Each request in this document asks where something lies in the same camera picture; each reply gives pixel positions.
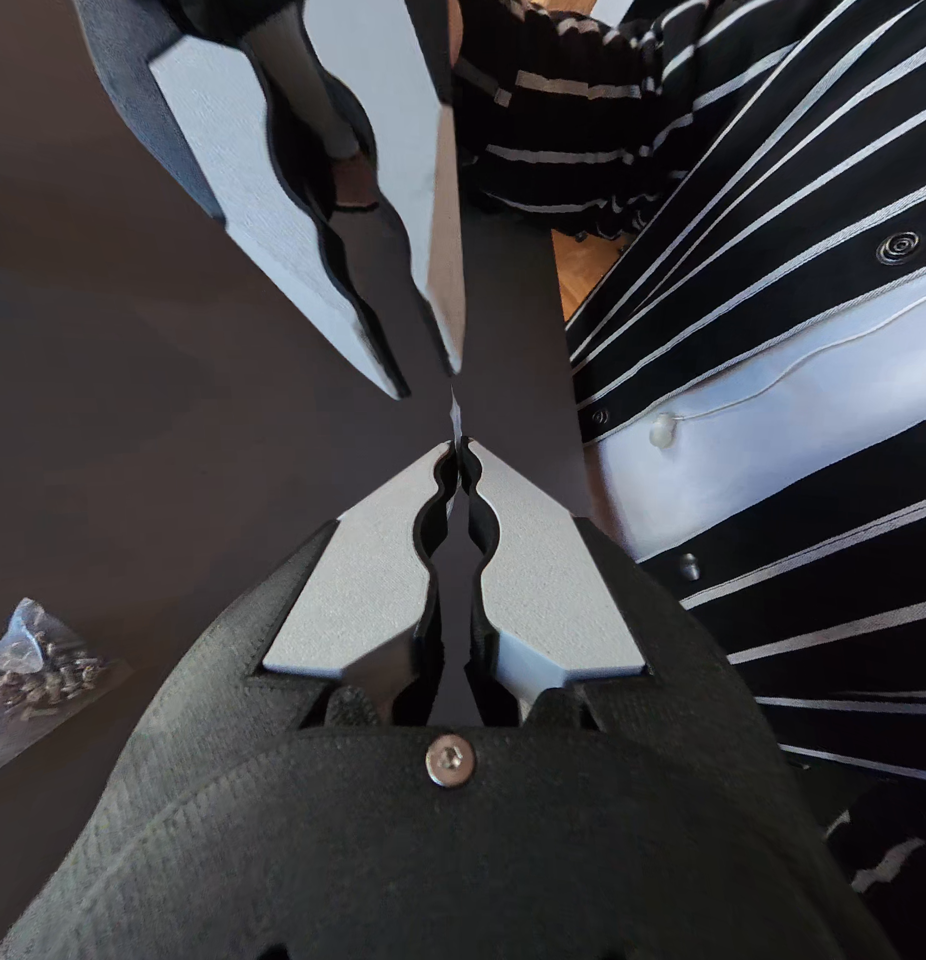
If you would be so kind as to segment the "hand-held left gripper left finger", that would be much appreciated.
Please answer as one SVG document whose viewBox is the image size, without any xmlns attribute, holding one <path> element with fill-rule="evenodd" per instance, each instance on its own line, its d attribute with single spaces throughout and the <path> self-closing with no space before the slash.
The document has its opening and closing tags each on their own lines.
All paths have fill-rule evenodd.
<svg viewBox="0 0 926 960">
<path fill-rule="evenodd" d="M 458 486 L 449 440 L 342 513 L 262 668 L 362 690 L 383 723 L 425 723 L 445 662 L 433 556 Z"/>
</svg>

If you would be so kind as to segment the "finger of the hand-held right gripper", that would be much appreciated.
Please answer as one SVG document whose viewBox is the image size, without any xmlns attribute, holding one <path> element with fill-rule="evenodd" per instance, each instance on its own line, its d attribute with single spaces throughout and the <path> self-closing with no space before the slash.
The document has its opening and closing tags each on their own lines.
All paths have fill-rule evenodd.
<svg viewBox="0 0 926 960">
<path fill-rule="evenodd" d="M 149 64 L 221 208 L 226 231 L 325 339 L 387 396 L 410 389 L 328 222 L 335 194 L 318 139 L 256 60 L 185 35 Z"/>
<path fill-rule="evenodd" d="M 454 377 L 464 358 L 465 275 L 448 4 L 308 1 L 302 25 L 319 65 L 369 126 L 377 186 L 401 222 L 413 282 Z"/>
</svg>

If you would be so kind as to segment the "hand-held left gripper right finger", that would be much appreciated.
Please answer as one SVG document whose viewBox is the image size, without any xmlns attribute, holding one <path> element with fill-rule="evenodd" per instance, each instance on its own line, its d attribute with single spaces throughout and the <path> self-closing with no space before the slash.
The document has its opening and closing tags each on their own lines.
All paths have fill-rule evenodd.
<svg viewBox="0 0 926 960">
<path fill-rule="evenodd" d="M 488 725 L 520 725 L 542 693 L 643 675 L 646 658 L 580 518 L 479 441 L 460 445 L 474 578 L 470 678 Z"/>
</svg>

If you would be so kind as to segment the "person's right forearm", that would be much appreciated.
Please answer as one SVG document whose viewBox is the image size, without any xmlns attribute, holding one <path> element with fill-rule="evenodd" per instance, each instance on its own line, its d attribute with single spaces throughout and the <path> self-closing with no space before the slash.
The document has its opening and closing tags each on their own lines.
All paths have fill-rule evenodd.
<svg viewBox="0 0 926 960">
<path fill-rule="evenodd" d="M 530 2 L 451 2 L 462 184 L 547 230 L 638 234 L 696 148 L 697 43 L 710 2 L 610 27 Z"/>
</svg>

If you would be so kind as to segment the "dark desk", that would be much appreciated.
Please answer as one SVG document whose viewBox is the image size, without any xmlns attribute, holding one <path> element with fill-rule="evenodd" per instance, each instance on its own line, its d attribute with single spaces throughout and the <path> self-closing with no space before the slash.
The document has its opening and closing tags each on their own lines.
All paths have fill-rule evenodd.
<svg viewBox="0 0 926 960">
<path fill-rule="evenodd" d="M 594 513 L 557 260 L 462 212 L 466 358 L 445 378 L 381 212 L 338 214 L 411 384 L 386 398 L 117 116 L 70 2 L 0 2 L 0 635 L 29 597 L 132 671 L 0 770 L 0 795 L 109 774 L 205 626 L 341 512 L 464 429 Z"/>
</svg>

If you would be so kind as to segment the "clear bag of many screws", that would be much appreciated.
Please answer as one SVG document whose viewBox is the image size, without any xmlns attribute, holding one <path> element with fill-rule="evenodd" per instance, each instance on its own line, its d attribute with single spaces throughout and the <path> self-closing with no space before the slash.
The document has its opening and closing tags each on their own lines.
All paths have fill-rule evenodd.
<svg viewBox="0 0 926 960">
<path fill-rule="evenodd" d="M 0 770 L 131 672 L 36 600 L 21 599 L 0 639 Z"/>
</svg>

